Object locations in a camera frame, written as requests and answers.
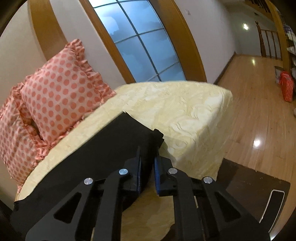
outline window pane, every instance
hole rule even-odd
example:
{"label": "window pane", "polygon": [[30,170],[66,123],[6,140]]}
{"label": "window pane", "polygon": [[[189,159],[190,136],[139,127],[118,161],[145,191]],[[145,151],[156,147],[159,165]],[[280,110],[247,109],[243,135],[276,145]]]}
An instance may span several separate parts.
{"label": "window pane", "polygon": [[139,40],[133,37],[116,44],[136,82],[143,82],[154,75],[155,70]]}
{"label": "window pane", "polygon": [[179,63],[174,64],[172,67],[161,73],[161,81],[170,81],[170,80],[185,80],[183,71]]}
{"label": "window pane", "polygon": [[121,5],[139,34],[163,27],[148,1],[123,2]]}
{"label": "window pane", "polygon": [[93,7],[101,6],[108,3],[116,2],[116,0],[89,0]]}
{"label": "window pane", "polygon": [[95,11],[114,42],[136,34],[117,3],[95,8]]}
{"label": "window pane", "polygon": [[159,78],[156,76],[155,78],[148,80],[148,82],[159,82]]}
{"label": "window pane", "polygon": [[141,39],[158,72],[178,62],[175,50],[163,29],[143,34]]}

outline wooden baluster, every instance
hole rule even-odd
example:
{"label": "wooden baluster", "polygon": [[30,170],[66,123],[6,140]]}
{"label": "wooden baluster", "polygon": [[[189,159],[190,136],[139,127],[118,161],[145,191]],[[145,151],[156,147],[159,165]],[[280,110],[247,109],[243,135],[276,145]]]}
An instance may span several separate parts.
{"label": "wooden baluster", "polygon": [[274,32],[271,31],[271,36],[272,36],[272,40],[274,42],[274,52],[275,52],[275,55],[276,55],[276,59],[277,59],[277,53],[276,53],[276,42],[274,41]]}
{"label": "wooden baluster", "polygon": [[265,35],[267,38],[267,42],[268,42],[268,49],[269,49],[269,57],[271,58],[271,49],[270,49],[270,44],[269,44],[269,39],[268,39],[268,34],[267,34],[267,30],[265,30]]}
{"label": "wooden baluster", "polygon": [[281,41],[279,40],[279,33],[276,32],[276,35],[277,35],[277,37],[278,37],[279,49],[280,49],[280,53],[281,53]]}
{"label": "wooden baluster", "polygon": [[264,4],[263,4],[263,2],[261,0],[260,0],[260,3],[261,3],[262,8],[265,10]]}
{"label": "wooden baluster", "polygon": [[260,0],[258,0],[258,5],[259,5],[259,7],[263,8],[262,2]]}
{"label": "wooden baluster", "polygon": [[262,1],[262,5],[263,5],[263,8],[264,8],[265,12],[270,12],[265,0]]}
{"label": "wooden baluster", "polygon": [[269,7],[268,7],[266,1],[264,1],[264,3],[265,3],[265,7],[266,7],[266,9],[267,9],[267,12],[270,13],[270,9],[269,9]]}
{"label": "wooden baluster", "polygon": [[263,41],[263,37],[262,37],[262,33],[261,33],[261,28],[260,28],[259,23],[257,21],[255,21],[255,23],[257,25],[258,34],[259,34],[261,56],[266,58],[266,50],[265,50],[264,41]]}

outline bed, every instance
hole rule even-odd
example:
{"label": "bed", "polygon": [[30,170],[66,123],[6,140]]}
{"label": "bed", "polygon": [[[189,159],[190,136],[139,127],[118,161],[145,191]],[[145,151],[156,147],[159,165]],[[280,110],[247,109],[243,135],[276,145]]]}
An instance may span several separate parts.
{"label": "bed", "polygon": [[[16,200],[26,198],[57,164],[94,136],[122,111],[164,134],[160,155],[189,176],[217,176],[232,125],[232,94],[198,82],[135,83],[73,129],[31,172]],[[122,240],[160,241],[174,224],[172,197],[156,195],[152,176],[140,197],[122,216]]]}

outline staircase railing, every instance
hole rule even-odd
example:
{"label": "staircase railing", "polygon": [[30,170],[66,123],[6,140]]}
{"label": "staircase railing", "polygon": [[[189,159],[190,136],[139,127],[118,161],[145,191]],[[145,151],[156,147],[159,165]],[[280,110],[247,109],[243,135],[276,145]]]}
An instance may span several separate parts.
{"label": "staircase railing", "polygon": [[258,5],[259,7],[263,8],[265,12],[270,13],[269,7],[266,4],[265,0],[250,0],[253,4]]}
{"label": "staircase railing", "polygon": [[[279,41],[278,33],[275,31],[267,30],[267,29],[261,29],[259,26],[259,23],[257,21],[255,21],[255,23],[257,25],[258,34],[259,34],[261,56],[264,58],[269,57],[269,58],[281,59],[282,54],[280,57],[277,55],[277,47],[276,47],[276,40],[277,40],[277,43],[279,44],[280,53],[281,53],[281,43]],[[266,48],[265,48],[264,39],[263,39],[262,34],[266,36],[269,55],[266,54]]]}
{"label": "staircase railing", "polygon": [[289,52],[290,74],[296,80],[296,37],[290,26],[283,26],[287,37],[287,50]]}

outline wooden floor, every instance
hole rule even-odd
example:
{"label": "wooden floor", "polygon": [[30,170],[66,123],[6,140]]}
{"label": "wooden floor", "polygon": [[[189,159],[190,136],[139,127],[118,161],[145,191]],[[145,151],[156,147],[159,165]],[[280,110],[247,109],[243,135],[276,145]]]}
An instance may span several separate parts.
{"label": "wooden floor", "polygon": [[234,125],[225,158],[291,183],[274,237],[296,206],[296,101],[283,100],[275,59],[236,56],[218,85],[234,97]]}

